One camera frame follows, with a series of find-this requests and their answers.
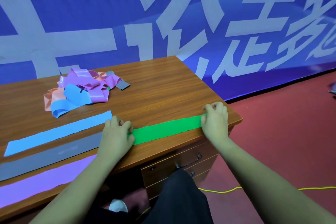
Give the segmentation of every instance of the person's left hand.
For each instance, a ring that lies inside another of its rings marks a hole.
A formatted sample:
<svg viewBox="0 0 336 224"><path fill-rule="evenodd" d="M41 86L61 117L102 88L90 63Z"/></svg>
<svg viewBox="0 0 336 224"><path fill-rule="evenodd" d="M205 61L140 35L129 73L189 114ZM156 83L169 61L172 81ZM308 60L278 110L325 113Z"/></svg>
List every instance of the person's left hand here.
<svg viewBox="0 0 336 224"><path fill-rule="evenodd" d="M97 157L102 158L104 161L118 162L134 143L135 138L133 135L127 138L128 132L133 132L133 126L129 120L124 122L117 116L107 120Z"/></svg>

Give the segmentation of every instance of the wooden desk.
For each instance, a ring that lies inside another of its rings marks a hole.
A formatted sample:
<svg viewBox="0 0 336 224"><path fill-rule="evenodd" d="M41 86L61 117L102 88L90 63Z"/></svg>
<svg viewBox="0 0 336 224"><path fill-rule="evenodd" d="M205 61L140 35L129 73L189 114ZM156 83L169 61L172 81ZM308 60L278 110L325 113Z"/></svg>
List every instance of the wooden desk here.
<svg viewBox="0 0 336 224"><path fill-rule="evenodd" d="M101 132L103 124L44 145L4 158L7 143L36 133L50 130L74 121L94 116L108 110L123 120L131 120L134 128L141 128L170 120L202 114L206 103L223 101L204 82L175 56L95 69L103 72L113 70L131 86L123 91L110 91L107 103L82 106L60 118L44 111L43 94L57 86L59 76L35 79L0 86L0 163L20 159L40 151ZM227 105L229 131L242 118ZM174 171L175 164L188 165L195 181L207 175L215 160L216 151L204 138L201 128L182 134L158 139L131 148L115 167L112 174L132 167L141 169L149 197L155 198L162 188L162 180ZM77 161L97 153L97 149L64 161L0 182L0 186L14 183L49 169ZM42 192L16 204L0 209L0 221L51 201L67 184Z"/></svg>

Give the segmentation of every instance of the metal handle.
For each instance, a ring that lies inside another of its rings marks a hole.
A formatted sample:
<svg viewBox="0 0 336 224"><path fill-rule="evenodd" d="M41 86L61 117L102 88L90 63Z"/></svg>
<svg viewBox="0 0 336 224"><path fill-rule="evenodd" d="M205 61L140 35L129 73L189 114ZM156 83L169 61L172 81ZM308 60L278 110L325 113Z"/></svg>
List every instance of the metal handle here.
<svg viewBox="0 0 336 224"><path fill-rule="evenodd" d="M175 164L176 169L180 169L180 168L186 167L186 166L188 166L188 165L190 165L190 164L192 164L192 163L195 163L196 161L200 160L201 158L202 158L202 155L201 155L201 154L197 154L197 159L196 159L195 161L193 161L193 162L191 162L191 163L185 165L185 166L180 166L180 164Z"/></svg>

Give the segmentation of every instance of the banner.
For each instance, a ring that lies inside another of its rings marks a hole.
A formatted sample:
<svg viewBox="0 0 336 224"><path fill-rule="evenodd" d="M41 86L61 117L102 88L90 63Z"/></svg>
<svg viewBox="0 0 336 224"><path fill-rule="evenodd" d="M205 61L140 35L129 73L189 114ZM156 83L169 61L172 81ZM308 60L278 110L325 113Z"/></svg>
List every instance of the banner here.
<svg viewBox="0 0 336 224"><path fill-rule="evenodd" d="M335 68L335 4L0 0L0 84L176 55L227 100Z"/></svg>

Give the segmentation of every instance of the floor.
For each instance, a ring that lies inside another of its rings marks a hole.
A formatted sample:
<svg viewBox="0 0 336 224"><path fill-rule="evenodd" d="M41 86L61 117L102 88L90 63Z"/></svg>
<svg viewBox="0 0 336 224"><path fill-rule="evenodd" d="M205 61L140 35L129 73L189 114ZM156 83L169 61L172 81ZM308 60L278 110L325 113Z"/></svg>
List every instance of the floor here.
<svg viewBox="0 0 336 224"><path fill-rule="evenodd" d="M230 138L296 188L336 186L336 99L328 85L336 72L232 103L243 117ZM219 156L199 187L239 186ZM242 190L205 192L215 224L263 223ZM336 215L336 190L305 192Z"/></svg>

